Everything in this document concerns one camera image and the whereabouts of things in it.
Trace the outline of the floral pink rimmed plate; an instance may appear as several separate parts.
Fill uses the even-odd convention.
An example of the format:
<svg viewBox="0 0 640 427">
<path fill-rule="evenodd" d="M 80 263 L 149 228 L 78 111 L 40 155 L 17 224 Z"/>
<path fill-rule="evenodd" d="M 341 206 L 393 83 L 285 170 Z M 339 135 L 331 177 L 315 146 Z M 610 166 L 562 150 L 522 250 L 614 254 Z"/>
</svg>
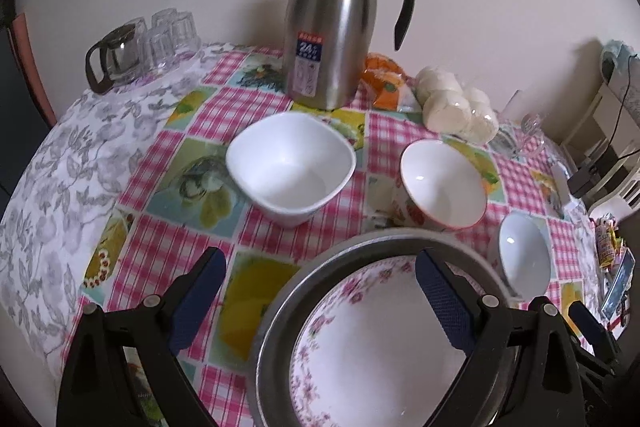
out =
<svg viewBox="0 0 640 427">
<path fill-rule="evenodd" d="M 371 263 L 334 286 L 298 334 L 290 396 L 303 426 L 422 426 L 465 360 L 414 275 Z"/>
</svg>

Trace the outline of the smartphone with lit screen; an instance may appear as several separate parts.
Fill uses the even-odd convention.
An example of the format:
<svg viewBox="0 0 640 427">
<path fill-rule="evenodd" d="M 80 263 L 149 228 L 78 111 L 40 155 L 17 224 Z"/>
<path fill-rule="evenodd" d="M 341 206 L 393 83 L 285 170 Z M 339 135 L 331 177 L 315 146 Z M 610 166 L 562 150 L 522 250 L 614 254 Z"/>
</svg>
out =
<svg viewBox="0 0 640 427">
<path fill-rule="evenodd" d="M 600 313 L 606 321 L 611 321 L 618 306 L 623 301 L 623 297 L 630 287 L 630 281 L 634 275 L 634 265 L 636 259 L 629 248 L 626 249 L 622 261 L 617 268 L 613 282 L 608 286 Z"/>
</svg>

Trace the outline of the orange snack packet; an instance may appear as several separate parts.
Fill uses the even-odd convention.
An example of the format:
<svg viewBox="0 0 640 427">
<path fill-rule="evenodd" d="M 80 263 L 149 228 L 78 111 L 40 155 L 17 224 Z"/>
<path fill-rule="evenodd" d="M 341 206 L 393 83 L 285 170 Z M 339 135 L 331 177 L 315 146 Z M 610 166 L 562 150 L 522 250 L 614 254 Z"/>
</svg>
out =
<svg viewBox="0 0 640 427">
<path fill-rule="evenodd" d="M 414 113 L 420 109 L 404 70 L 386 55 L 369 53 L 360 80 L 376 109 L 397 113 Z"/>
</svg>

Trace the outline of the stainless steel thermos jug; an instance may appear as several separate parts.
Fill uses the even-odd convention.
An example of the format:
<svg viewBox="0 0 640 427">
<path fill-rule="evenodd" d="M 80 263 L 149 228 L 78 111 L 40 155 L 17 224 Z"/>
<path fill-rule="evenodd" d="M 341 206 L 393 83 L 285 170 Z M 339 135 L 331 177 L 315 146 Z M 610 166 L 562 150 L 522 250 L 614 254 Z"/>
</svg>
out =
<svg viewBox="0 0 640 427">
<path fill-rule="evenodd" d="M 394 48 L 405 40 L 416 0 L 402 0 Z M 356 95 L 369 53 L 376 0 L 288 0 L 282 74 L 300 105 L 333 110 Z"/>
</svg>

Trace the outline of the pink checkered fruit tablecloth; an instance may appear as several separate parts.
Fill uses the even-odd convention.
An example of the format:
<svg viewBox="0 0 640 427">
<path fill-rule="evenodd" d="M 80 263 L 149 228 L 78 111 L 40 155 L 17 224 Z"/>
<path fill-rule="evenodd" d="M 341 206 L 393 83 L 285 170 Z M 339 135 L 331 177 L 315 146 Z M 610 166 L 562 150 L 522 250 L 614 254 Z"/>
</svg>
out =
<svg viewBox="0 0 640 427">
<path fill-rule="evenodd" d="M 209 246 L 230 280 L 183 370 L 223 426 L 250 423 L 243 375 L 262 316 L 303 262 L 358 233 L 425 219 L 394 192 L 400 156 L 428 137 L 410 86 L 372 54 L 347 107 L 290 101 L 275 50 L 231 51 L 174 109 L 108 218 L 82 288 L 109 310 L 164 291 Z"/>
</svg>

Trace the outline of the dark chair back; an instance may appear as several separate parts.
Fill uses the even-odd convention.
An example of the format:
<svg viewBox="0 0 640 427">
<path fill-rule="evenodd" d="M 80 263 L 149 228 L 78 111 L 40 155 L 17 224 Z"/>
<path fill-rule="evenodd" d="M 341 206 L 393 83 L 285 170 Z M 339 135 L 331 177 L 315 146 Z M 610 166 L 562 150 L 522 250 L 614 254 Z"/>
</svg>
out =
<svg viewBox="0 0 640 427">
<path fill-rule="evenodd" d="M 29 42 L 26 16 L 1 26 L 1 188 L 12 193 L 56 123 Z"/>
</svg>

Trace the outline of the grey metal round tray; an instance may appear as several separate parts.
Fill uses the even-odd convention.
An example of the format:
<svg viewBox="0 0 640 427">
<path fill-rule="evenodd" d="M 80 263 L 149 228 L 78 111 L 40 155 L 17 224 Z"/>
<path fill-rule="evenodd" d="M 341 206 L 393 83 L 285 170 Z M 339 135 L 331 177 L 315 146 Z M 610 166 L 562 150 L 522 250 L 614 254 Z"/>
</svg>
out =
<svg viewBox="0 0 640 427">
<path fill-rule="evenodd" d="M 420 426 L 444 397 L 464 361 L 452 347 L 413 273 L 393 273 L 359 303 L 321 307 L 349 277 L 413 263 L 424 248 L 469 275 L 480 293 L 512 301 L 489 263 L 454 236 L 396 228 L 337 244 L 300 269 L 273 300 L 250 351 L 247 402 L 258 426 L 300 426 L 291 386 L 294 361 L 312 321 L 324 317 L 318 346 L 309 353 L 318 398 L 312 415 L 330 426 Z"/>
</svg>

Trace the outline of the clear glass mug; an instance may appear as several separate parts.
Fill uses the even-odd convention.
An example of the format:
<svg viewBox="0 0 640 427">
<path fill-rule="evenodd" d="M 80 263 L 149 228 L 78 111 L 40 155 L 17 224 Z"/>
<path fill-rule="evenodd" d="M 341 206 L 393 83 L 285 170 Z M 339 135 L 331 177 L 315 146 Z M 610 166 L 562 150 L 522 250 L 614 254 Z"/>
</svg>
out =
<svg viewBox="0 0 640 427">
<path fill-rule="evenodd" d="M 512 159 L 532 159 L 544 149 L 544 114 L 529 106 L 529 97 L 516 90 L 498 112 L 499 130 L 489 142 L 491 148 Z"/>
</svg>

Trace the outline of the white square bowl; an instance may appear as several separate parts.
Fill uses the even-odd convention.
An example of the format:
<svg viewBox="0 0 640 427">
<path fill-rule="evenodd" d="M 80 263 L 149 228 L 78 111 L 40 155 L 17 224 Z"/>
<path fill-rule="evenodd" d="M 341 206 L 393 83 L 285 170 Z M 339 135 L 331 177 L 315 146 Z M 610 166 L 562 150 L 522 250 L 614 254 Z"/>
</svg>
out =
<svg viewBox="0 0 640 427">
<path fill-rule="evenodd" d="M 355 172 L 356 153 L 340 132 L 299 112 L 251 124 L 229 144 L 233 182 L 262 214 L 295 228 L 340 193 Z"/>
</svg>

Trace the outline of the grey floral tablecloth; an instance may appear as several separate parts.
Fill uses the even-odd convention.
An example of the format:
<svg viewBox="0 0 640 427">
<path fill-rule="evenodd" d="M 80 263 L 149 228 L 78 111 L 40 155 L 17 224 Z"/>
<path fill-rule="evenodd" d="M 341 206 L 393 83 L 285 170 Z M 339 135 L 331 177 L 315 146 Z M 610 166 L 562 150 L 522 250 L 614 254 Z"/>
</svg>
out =
<svg viewBox="0 0 640 427">
<path fill-rule="evenodd" d="M 53 378 L 116 200 L 172 111 L 231 49 L 206 44 L 166 75 L 85 91 L 18 181 L 1 220 L 1 306 Z"/>
</svg>

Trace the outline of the white small box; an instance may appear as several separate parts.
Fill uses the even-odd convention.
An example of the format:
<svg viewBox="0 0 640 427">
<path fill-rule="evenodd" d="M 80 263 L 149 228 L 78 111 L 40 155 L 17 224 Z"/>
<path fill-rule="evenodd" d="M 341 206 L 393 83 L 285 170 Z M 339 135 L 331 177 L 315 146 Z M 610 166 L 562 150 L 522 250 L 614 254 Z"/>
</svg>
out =
<svg viewBox="0 0 640 427">
<path fill-rule="evenodd" d="M 570 189 L 568 188 L 567 171 L 559 161 L 555 161 L 551 165 L 551 172 L 560 203 L 562 206 L 566 206 L 572 201 L 572 195 L 570 195 Z"/>
</svg>

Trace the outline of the strawberry pattern red-rimmed bowl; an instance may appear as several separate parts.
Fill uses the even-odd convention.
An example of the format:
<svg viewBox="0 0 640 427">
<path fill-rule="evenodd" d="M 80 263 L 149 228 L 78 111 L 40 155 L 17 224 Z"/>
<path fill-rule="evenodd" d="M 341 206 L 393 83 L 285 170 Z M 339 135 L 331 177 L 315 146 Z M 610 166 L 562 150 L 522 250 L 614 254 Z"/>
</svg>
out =
<svg viewBox="0 0 640 427">
<path fill-rule="evenodd" d="M 440 140 L 420 140 L 402 151 L 390 213 L 395 225 L 460 231 L 485 216 L 486 188 L 476 168 Z"/>
</svg>

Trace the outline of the bag of white buns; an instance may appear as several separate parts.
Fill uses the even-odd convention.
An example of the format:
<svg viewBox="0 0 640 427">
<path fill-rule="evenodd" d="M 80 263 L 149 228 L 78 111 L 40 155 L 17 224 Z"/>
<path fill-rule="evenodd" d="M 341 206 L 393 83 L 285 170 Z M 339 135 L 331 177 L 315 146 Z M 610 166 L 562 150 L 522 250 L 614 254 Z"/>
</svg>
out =
<svg viewBox="0 0 640 427">
<path fill-rule="evenodd" d="M 416 99 L 428 131 L 457 135 L 466 142 L 486 145 L 499 130 L 488 95 L 475 87 L 463 88 L 456 75 L 425 67 L 416 75 Z"/>
</svg>

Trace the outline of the black power adapter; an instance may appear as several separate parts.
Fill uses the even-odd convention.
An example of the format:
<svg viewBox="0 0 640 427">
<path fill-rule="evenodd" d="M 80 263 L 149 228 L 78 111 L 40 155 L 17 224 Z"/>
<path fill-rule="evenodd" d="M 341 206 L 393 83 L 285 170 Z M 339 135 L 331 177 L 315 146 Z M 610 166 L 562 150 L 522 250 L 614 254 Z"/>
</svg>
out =
<svg viewBox="0 0 640 427">
<path fill-rule="evenodd" d="M 568 191 L 570 195 L 576 198 L 584 197 L 593 187 L 600 182 L 606 170 L 602 165 L 592 162 L 589 165 L 583 165 L 567 180 Z"/>
</svg>

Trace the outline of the clear drinking glass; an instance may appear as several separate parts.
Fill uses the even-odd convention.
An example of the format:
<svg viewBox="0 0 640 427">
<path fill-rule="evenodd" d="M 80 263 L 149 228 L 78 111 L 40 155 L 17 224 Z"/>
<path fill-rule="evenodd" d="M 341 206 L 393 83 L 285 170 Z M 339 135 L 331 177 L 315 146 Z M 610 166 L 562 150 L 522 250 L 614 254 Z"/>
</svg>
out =
<svg viewBox="0 0 640 427">
<path fill-rule="evenodd" d="M 179 54 L 195 55 L 201 49 L 201 38 L 196 31 L 191 12 L 178 12 L 171 22 L 171 38 Z"/>
<path fill-rule="evenodd" d="M 176 66 L 177 52 L 171 25 L 177 14 L 176 8 L 168 8 L 152 15 L 152 26 L 142 36 L 142 55 L 148 72 L 160 74 Z"/>
</svg>

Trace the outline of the white cutout wooden shelf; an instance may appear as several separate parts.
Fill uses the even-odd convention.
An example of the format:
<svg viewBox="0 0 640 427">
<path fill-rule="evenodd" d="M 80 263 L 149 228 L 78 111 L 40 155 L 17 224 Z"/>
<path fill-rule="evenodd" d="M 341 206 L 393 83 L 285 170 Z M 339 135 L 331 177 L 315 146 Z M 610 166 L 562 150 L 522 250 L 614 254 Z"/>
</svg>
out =
<svg viewBox="0 0 640 427">
<path fill-rule="evenodd" d="M 616 197 L 639 208 L 639 55 L 626 49 L 608 52 L 601 61 L 602 82 L 566 138 L 570 176 L 596 162 L 603 179 L 580 199 L 589 210 Z"/>
</svg>

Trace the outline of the plain white round bowl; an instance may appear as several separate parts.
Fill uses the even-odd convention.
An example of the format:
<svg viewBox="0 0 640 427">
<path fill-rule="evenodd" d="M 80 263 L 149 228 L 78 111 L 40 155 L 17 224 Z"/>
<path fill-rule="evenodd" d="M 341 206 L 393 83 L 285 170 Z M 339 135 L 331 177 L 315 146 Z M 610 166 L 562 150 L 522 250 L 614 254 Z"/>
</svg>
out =
<svg viewBox="0 0 640 427">
<path fill-rule="evenodd" d="M 497 235 L 500 273 L 515 299 L 530 301 L 542 295 L 551 280 L 551 257 L 536 223 L 512 212 L 502 222 Z"/>
</svg>

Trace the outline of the colourful candy roll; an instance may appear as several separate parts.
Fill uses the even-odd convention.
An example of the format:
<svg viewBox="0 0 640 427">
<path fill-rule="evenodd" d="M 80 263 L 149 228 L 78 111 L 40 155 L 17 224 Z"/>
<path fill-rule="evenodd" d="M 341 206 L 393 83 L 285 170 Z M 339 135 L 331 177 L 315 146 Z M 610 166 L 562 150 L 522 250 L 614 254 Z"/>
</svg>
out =
<svg viewBox="0 0 640 427">
<path fill-rule="evenodd" d="M 602 269 L 612 267 L 618 250 L 620 239 L 616 235 L 617 225 L 613 219 L 600 218 L 596 221 L 594 237 L 596 238 L 598 262 Z"/>
</svg>

